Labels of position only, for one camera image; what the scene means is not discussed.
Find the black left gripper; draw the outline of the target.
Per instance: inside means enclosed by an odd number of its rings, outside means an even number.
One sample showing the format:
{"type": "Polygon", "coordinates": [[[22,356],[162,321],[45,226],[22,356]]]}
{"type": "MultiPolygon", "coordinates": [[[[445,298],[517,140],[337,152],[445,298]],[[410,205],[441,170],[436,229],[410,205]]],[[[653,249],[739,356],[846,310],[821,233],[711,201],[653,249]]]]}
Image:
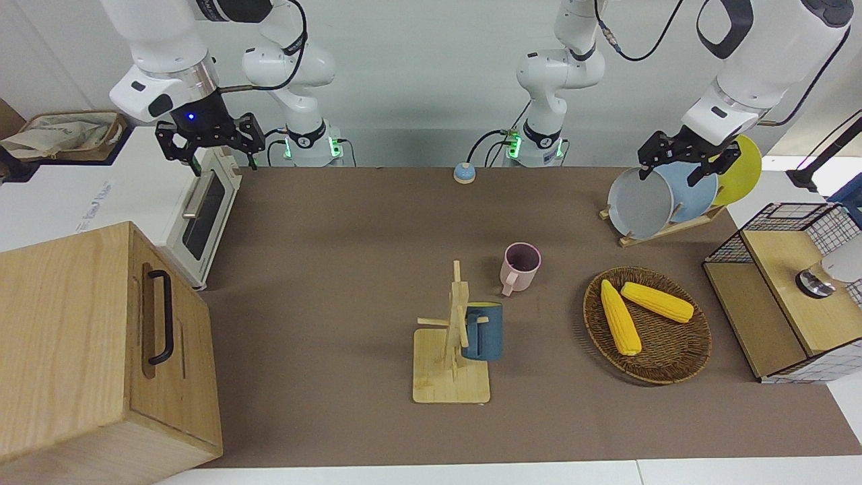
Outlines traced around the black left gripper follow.
{"type": "Polygon", "coordinates": [[[640,180],[647,179],[658,166],[672,162],[695,163],[699,166],[687,176],[689,187],[695,187],[704,177],[714,174],[714,169],[729,169],[739,157],[741,146],[736,140],[727,139],[714,146],[687,126],[674,136],[657,130],[638,149],[640,180]]]}

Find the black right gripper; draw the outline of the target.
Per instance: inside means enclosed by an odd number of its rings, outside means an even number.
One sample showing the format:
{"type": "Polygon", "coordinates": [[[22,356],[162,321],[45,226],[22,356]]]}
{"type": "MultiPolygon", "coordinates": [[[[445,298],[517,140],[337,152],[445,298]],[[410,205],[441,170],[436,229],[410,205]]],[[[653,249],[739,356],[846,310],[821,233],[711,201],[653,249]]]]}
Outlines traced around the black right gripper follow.
{"type": "Polygon", "coordinates": [[[202,175],[197,148],[228,146],[246,154],[250,169],[259,169],[257,154],[265,149],[264,132],[253,113],[234,119],[221,92],[170,111],[170,118],[157,122],[156,140],[166,159],[187,159],[196,177],[202,175]]]}

